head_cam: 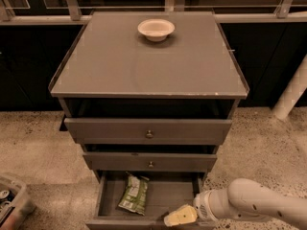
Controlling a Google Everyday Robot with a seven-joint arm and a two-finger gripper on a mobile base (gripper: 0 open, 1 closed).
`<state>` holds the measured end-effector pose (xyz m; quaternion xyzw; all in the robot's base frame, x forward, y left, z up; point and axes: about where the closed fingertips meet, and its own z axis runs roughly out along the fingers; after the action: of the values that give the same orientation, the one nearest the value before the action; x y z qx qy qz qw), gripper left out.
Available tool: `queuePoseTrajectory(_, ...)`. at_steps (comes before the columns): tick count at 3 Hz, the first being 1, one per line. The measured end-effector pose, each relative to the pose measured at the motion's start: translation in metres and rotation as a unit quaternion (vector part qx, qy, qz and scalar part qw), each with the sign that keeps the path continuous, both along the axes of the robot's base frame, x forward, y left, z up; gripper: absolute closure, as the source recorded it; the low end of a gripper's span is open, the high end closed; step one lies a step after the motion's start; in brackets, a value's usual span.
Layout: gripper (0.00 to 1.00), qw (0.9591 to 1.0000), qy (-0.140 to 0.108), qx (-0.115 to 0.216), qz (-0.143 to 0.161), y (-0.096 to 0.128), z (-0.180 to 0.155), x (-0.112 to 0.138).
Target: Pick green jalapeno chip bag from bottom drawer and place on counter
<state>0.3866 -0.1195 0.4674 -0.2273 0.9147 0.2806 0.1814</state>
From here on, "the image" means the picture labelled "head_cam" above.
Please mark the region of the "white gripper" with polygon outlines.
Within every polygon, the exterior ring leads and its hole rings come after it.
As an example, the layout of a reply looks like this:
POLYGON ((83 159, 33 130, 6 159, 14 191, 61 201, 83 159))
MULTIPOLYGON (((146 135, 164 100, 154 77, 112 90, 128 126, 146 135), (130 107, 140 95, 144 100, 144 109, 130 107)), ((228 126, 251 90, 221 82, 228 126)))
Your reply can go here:
POLYGON ((218 219, 214 216, 209 205, 210 195, 211 191, 203 191, 197 194, 193 200, 193 207, 185 204, 171 212, 164 218, 165 225, 173 227, 193 223, 197 220, 198 216, 203 221, 217 221, 218 219))

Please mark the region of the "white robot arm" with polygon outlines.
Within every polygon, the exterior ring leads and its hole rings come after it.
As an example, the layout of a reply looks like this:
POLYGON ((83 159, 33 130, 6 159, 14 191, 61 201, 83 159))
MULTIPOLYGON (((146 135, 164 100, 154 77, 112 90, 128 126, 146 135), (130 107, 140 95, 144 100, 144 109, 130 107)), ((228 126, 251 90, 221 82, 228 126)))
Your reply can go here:
POLYGON ((307 229, 307 199, 284 196, 250 179, 237 178, 226 188, 203 191, 193 205, 182 205, 164 218, 168 227, 219 219, 282 220, 299 230, 307 229))

